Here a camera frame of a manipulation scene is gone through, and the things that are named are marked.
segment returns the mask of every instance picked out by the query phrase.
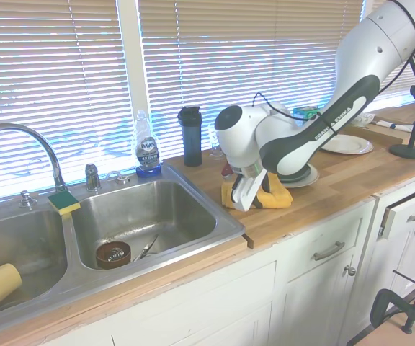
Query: yellow towel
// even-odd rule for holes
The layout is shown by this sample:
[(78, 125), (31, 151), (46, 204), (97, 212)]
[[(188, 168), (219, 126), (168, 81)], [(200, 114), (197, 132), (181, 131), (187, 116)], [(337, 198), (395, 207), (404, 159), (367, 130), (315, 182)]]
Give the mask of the yellow towel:
[[(290, 192), (282, 186), (282, 183), (276, 174), (267, 174), (270, 183), (270, 193), (265, 192), (262, 187), (260, 187), (257, 193), (257, 198), (262, 204), (262, 207), (267, 209), (288, 208), (293, 201)], [(233, 181), (222, 183), (222, 204), (227, 208), (234, 208), (233, 202), (231, 201), (232, 186)]]

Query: glass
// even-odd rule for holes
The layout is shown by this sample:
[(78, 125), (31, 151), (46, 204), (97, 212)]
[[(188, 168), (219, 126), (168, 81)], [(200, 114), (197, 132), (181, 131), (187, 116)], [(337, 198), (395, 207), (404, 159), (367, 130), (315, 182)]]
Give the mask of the glass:
[(219, 140), (217, 138), (217, 133), (215, 132), (214, 124), (211, 124), (207, 127), (207, 132), (209, 133), (209, 142), (210, 142), (210, 154), (214, 160), (223, 159), (223, 151), (220, 147)]

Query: open drawer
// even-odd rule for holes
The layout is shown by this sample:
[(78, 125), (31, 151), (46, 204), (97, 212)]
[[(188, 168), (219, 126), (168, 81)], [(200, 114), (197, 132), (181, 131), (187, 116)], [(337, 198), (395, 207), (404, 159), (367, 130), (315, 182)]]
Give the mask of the open drawer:
[(415, 194), (387, 207), (382, 226), (385, 239), (415, 227)]

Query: wooden countertop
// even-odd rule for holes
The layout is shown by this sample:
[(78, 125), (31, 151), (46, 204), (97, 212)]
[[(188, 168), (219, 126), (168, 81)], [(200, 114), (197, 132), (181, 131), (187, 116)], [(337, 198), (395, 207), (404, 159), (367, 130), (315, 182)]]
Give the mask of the wooden countertop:
[[(415, 106), (382, 111), (382, 116), (400, 120), (414, 119)], [(390, 155), (385, 146), (373, 142), (375, 150), (361, 156), (318, 152), (311, 163), (320, 172), (317, 183), (291, 190), (293, 205), (281, 210), (250, 210), (242, 213), (229, 210), (246, 226), (250, 247), (270, 245), (343, 210), (375, 192), (415, 176), (415, 161)], [(201, 167), (183, 165), (183, 157), (167, 160), (189, 177), (214, 201), (220, 203), (220, 171), (224, 161), (214, 161), (204, 153)], [(0, 332), (0, 345), (39, 345), (67, 332), (102, 319), (150, 299), (158, 294), (194, 280), (251, 254), (244, 239), (234, 239), (184, 259), (173, 265), (142, 275), (139, 278), (109, 288), (34, 319)]]
[[(390, 108), (378, 113), (383, 117), (412, 122), (415, 105)], [(415, 160), (399, 158), (388, 153), (385, 145), (372, 143), (374, 151), (365, 155), (316, 153), (311, 163), (319, 171), (320, 178), (310, 186), (290, 189), (294, 201), (289, 208), (251, 209), (247, 213), (230, 209), (230, 214), (245, 225), (249, 247), (268, 245), (415, 176)], [(223, 181), (220, 172), (226, 161), (216, 161), (205, 151), (200, 167), (186, 167), (183, 156), (167, 162), (220, 203), (220, 185)]]

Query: kitchen sink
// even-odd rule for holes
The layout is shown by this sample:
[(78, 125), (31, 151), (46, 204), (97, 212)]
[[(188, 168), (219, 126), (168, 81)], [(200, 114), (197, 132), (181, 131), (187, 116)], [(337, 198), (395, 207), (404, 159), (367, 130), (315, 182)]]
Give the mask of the kitchen sink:
[[(0, 265), (13, 264), (22, 286), (0, 303), (0, 330), (60, 308), (114, 285), (222, 244), (244, 227), (164, 164), (157, 177), (126, 177), (126, 184), (102, 180), (102, 189), (69, 186), (81, 208), (59, 216), (39, 192), (37, 204), (19, 207), (19, 197), (0, 202)], [(134, 259), (158, 238), (146, 257), (103, 270), (96, 250), (125, 241)]]
[(95, 254), (103, 243), (128, 243), (133, 260), (156, 235), (150, 254), (202, 238), (215, 228), (215, 218), (180, 184), (168, 180), (87, 198), (72, 217), (81, 261), (94, 269), (101, 269)]
[(67, 268), (62, 219), (38, 211), (0, 220), (0, 266), (13, 264), (22, 285), (0, 303), (0, 311), (50, 290)]

